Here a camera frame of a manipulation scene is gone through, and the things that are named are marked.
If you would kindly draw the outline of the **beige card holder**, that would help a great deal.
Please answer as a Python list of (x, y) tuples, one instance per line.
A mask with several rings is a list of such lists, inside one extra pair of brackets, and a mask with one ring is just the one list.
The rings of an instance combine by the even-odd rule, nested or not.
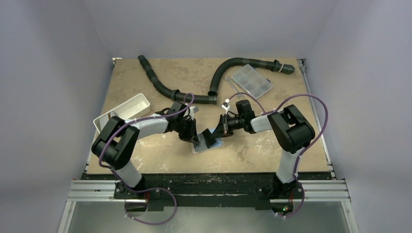
[(211, 132), (206, 130), (203, 133), (197, 134), (199, 143), (191, 145), (192, 154), (199, 154), (209, 150), (218, 149), (224, 146), (224, 141), (221, 138), (212, 138)]

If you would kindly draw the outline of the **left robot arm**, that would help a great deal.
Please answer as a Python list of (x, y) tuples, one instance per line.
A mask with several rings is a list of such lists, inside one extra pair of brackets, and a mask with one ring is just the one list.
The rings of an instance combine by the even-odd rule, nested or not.
[(126, 193), (134, 199), (143, 196), (145, 178), (131, 162), (136, 142), (144, 137), (176, 132), (179, 139), (199, 145), (194, 111), (180, 101), (153, 115), (133, 120), (118, 116), (109, 119), (91, 146), (91, 152), (106, 163), (124, 182)]

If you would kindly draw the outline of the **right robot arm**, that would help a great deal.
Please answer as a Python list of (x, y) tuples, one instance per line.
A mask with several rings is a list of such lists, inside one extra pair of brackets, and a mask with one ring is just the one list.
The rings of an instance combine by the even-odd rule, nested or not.
[(237, 113), (220, 115), (217, 127), (210, 138), (224, 138), (233, 135), (235, 130), (244, 130), (255, 134), (273, 131), (282, 148), (280, 165), (276, 172), (273, 192), (283, 198), (292, 191), (291, 183), (296, 181), (300, 153), (315, 138), (312, 125), (295, 105), (289, 105), (281, 111), (256, 116), (248, 100), (236, 102)]

